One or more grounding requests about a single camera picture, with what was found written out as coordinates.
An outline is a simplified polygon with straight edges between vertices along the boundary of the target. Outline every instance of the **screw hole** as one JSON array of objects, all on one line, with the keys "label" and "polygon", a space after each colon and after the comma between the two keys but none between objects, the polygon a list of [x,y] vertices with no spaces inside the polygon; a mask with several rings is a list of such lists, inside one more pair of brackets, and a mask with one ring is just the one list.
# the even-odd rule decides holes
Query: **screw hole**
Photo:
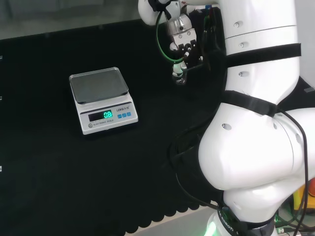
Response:
[{"label": "screw hole", "polygon": [[295,134],[295,137],[296,137],[296,141],[301,144],[302,143],[302,139],[301,139],[301,136],[299,134]]},{"label": "screw hole", "polygon": [[232,126],[229,125],[229,124],[222,124],[222,128],[223,128],[223,129],[226,129],[226,130],[231,130],[231,129],[232,129]]}]

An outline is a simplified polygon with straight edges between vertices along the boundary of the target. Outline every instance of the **black strap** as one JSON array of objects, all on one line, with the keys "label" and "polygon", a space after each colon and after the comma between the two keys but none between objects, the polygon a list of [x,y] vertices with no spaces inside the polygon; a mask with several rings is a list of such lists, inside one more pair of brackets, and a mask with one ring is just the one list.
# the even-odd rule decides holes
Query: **black strap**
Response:
[{"label": "black strap", "polygon": [[165,13],[165,16],[168,20],[172,18],[171,14],[166,10],[166,7],[171,4],[172,1],[169,1],[165,4],[160,3],[159,0],[148,0],[150,6],[152,7],[153,11],[156,12],[161,12],[163,11]]},{"label": "black strap", "polygon": [[226,65],[227,67],[234,67],[271,60],[295,58],[300,56],[301,44],[293,43],[231,54],[226,57]]},{"label": "black strap", "polygon": [[277,105],[271,102],[230,90],[224,91],[222,102],[270,117],[273,117],[278,109]]},{"label": "black strap", "polygon": [[233,214],[230,208],[226,206],[223,207],[222,210],[218,210],[218,215],[222,225],[232,236],[247,236],[251,230],[266,226],[275,218],[275,216],[273,216],[271,219],[260,223],[240,221]]}]

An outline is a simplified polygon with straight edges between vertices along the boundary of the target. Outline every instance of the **green cable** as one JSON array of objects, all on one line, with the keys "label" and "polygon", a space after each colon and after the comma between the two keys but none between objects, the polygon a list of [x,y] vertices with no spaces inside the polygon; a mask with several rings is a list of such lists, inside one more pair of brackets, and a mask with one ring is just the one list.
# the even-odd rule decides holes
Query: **green cable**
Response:
[{"label": "green cable", "polygon": [[209,16],[206,16],[203,20],[203,28],[204,30],[206,30],[206,24],[208,23],[208,21],[210,20],[210,17]]},{"label": "green cable", "polygon": [[169,58],[162,50],[162,47],[161,45],[159,44],[159,41],[158,41],[158,24],[159,24],[159,20],[161,18],[161,15],[162,15],[162,11],[159,13],[158,17],[157,17],[157,23],[156,23],[156,27],[157,27],[157,45],[158,45],[158,48],[159,50],[161,51],[161,53],[163,54],[163,56],[168,59],[170,62],[173,62],[173,63],[178,63],[178,62],[182,62],[183,61],[183,58],[180,58],[180,59],[172,59],[172,58]]}]

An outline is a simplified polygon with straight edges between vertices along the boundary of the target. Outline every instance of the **white wall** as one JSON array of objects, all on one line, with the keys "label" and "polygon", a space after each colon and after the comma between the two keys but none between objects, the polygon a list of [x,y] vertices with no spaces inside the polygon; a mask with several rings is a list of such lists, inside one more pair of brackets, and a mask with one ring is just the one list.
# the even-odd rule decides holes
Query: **white wall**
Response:
[{"label": "white wall", "polygon": [[315,87],[315,0],[295,0],[299,42],[301,77]]},{"label": "white wall", "polygon": [[0,40],[139,18],[138,0],[0,0]]}]

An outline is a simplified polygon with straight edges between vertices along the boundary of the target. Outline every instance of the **black cable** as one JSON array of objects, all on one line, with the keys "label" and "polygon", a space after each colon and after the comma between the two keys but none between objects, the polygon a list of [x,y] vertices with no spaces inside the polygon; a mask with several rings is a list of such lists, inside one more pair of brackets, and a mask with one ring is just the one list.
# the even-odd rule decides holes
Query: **black cable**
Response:
[{"label": "black cable", "polygon": [[315,236],[315,232],[303,231],[301,232],[302,236]]},{"label": "black cable", "polygon": [[[283,228],[283,231],[284,231],[283,233],[291,233],[291,232],[294,232],[294,230],[295,230],[295,228],[285,227],[285,228]],[[312,233],[312,232],[309,230],[302,229],[302,230],[300,230],[300,233]]]},{"label": "black cable", "polygon": [[[223,82],[222,88],[221,88],[222,93],[223,93],[224,90],[225,90],[226,80],[227,80],[227,70],[225,70],[225,74],[224,74],[224,82]],[[221,102],[218,103],[216,109],[215,109],[206,119],[204,119],[201,123],[192,125],[192,126],[186,128],[185,130],[183,130],[181,133],[177,134],[177,135],[174,137],[174,141],[175,141],[176,139],[178,139],[179,137],[181,137],[181,136],[183,136],[183,135],[185,135],[185,134],[187,134],[187,133],[189,133],[189,132],[191,132],[191,131],[193,131],[193,130],[197,130],[197,129],[199,129],[199,128],[201,128],[201,127],[203,127],[203,126],[209,124],[209,123],[213,120],[214,116],[216,115],[216,113],[217,113],[217,111],[218,111],[218,109],[219,109],[219,107],[220,107],[220,104],[221,104]]]},{"label": "black cable", "polygon": [[[178,143],[177,140],[180,139],[181,137],[183,137],[184,135],[187,135],[188,133],[198,130],[200,128],[206,127],[208,128],[209,124],[211,123],[211,121],[213,120],[214,116],[216,115],[218,109],[219,109],[218,105],[216,107],[216,109],[201,123],[197,124],[197,125],[192,125],[189,128],[185,129],[184,131],[182,131],[181,133],[177,134],[173,140],[173,142],[171,142],[170,146],[169,146],[169,151],[171,149],[171,146],[175,143],[175,150],[177,153],[179,153],[179,147],[178,147]],[[182,151],[182,154],[185,154],[185,152],[187,152],[191,147],[187,148],[186,150]]]},{"label": "black cable", "polygon": [[309,189],[309,165],[308,165],[308,153],[307,153],[307,139],[306,139],[306,134],[302,128],[302,126],[292,117],[290,116],[287,112],[285,112],[284,110],[278,108],[278,111],[283,113],[286,117],[288,117],[301,131],[302,136],[303,136],[303,147],[304,147],[304,167],[305,167],[305,191],[304,191],[304,207],[303,207],[303,213],[301,215],[301,218],[296,226],[296,229],[294,231],[294,235],[296,236],[299,228],[301,227],[301,224],[304,220],[304,217],[306,215],[306,210],[307,210],[307,203],[308,203],[308,193],[307,190]]},{"label": "black cable", "polygon": [[176,180],[177,180],[177,182],[178,182],[178,185],[179,185],[180,188],[182,189],[182,191],[183,191],[189,198],[193,199],[195,202],[198,202],[198,203],[200,203],[201,205],[205,205],[205,206],[207,206],[207,207],[210,207],[210,208],[212,208],[212,209],[214,209],[214,210],[219,210],[219,209],[220,209],[218,206],[216,206],[216,205],[214,205],[214,204],[206,203],[206,202],[204,202],[204,201],[202,201],[202,200],[200,200],[200,199],[198,199],[198,198],[192,196],[191,194],[189,194],[189,192],[187,192],[187,191],[184,189],[184,187],[181,185],[181,183],[179,182],[177,173],[176,173]]},{"label": "black cable", "polygon": [[301,223],[301,226],[303,226],[305,229],[308,229],[308,230],[312,230],[312,231],[315,231],[315,226],[308,226],[308,225],[305,225],[303,223]]},{"label": "black cable", "polygon": [[[281,218],[281,216],[278,216],[278,219],[281,220],[281,221],[283,221],[283,222],[286,222],[284,219]],[[297,227],[297,225],[294,225],[294,224],[291,224],[291,223],[288,223],[288,224],[286,224],[286,225],[284,225],[284,226],[293,227],[294,230],[295,230],[296,227]],[[300,228],[300,231],[315,232],[315,229],[314,229],[313,227],[308,227],[308,226],[306,226],[306,227]]]},{"label": "black cable", "polygon": [[199,69],[199,68],[202,68],[203,66],[205,66],[204,64],[199,64],[199,65],[196,65],[196,66],[193,66],[189,69],[187,69],[187,71],[191,71],[191,70],[194,70],[194,69]]},{"label": "black cable", "polygon": [[173,170],[176,171],[176,167],[173,165],[173,160],[174,161],[177,161],[178,158],[182,157],[186,152],[188,152],[189,150],[193,149],[194,146],[192,147],[189,147],[188,149],[186,149],[185,151],[181,152],[181,153],[178,153],[172,157],[170,157],[170,152],[171,152],[171,147],[172,147],[172,144],[170,144],[167,148],[167,159],[171,165],[171,167],[173,168]]},{"label": "black cable", "polygon": [[301,201],[301,204],[300,204],[300,206],[299,206],[299,209],[298,209],[298,211],[296,212],[296,214],[293,215],[292,219],[289,220],[289,221],[285,221],[285,220],[281,219],[282,224],[277,224],[277,225],[276,225],[276,228],[280,228],[280,227],[289,225],[289,224],[291,224],[293,221],[295,221],[295,219],[297,218],[297,216],[301,213],[303,204],[304,204],[304,198],[302,197],[302,201]]}]

